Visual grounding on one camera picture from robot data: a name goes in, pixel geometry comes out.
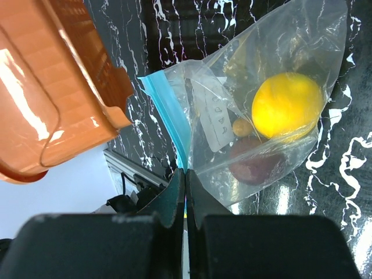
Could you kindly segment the clear zip top bag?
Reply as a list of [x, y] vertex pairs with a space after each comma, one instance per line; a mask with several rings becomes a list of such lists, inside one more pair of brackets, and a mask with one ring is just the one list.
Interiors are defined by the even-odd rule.
[[289, 1], [202, 60], [141, 78], [177, 165], [230, 206], [306, 159], [339, 76], [345, 1]]

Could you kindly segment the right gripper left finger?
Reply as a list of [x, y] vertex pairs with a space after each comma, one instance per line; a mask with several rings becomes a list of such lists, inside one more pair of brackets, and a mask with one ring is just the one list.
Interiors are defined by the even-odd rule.
[[147, 278], [181, 278], [185, 174], [176, 169], [168, 186], [140, 211], [144, 218]]

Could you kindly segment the yellow lemon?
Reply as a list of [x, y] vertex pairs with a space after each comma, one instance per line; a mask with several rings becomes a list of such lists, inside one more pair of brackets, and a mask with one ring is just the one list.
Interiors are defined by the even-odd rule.
[[252, 120], [266, 138], [294, 142], [314, 129], [323, 110], [321, 88], [299, 73], [281, 73], [265, 80], [252, 102]]

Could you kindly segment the small brown nut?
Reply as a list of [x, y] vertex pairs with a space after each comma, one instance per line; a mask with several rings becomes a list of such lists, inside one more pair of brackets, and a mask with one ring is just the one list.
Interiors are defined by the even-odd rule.
[[247, 137], [252, 133], [253, 127], [247, 120], [238, 118], [232, 124], [232, 131], [237, 137]]

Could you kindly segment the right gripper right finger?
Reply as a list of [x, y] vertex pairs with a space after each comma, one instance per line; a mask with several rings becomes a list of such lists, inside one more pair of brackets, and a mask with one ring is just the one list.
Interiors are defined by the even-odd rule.
[[217, 233], [212, 231], [224, 216], [232, 213], [204, 189], [194, 170], [185, 175], [189, 266], [191, 278], [212, 278], [213, 261], [220, 254], [212, 246]]

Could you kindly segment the dark red plum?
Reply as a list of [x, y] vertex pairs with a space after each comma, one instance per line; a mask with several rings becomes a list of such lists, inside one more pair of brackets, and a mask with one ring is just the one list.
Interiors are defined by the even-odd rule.
[[[248, 151], [252, 151], [262, 143], [253, 137], [243, 137], [234, 143], [230, 150], [230, 159], [235, 159]], [[242, 158], [229, 165], [231, 174], [241, 183], [258, 186], [277, 178], [285, 167], [285, 156], [281, 153], [269, 152], [266, 155], [255, 155]]]

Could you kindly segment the orange plastic basket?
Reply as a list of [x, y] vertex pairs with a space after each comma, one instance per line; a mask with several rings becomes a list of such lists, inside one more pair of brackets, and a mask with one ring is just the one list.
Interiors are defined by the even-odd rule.
[[83, 1], [1, 2], [1, 180], [36, 182], [114, 139], [132, 94]]

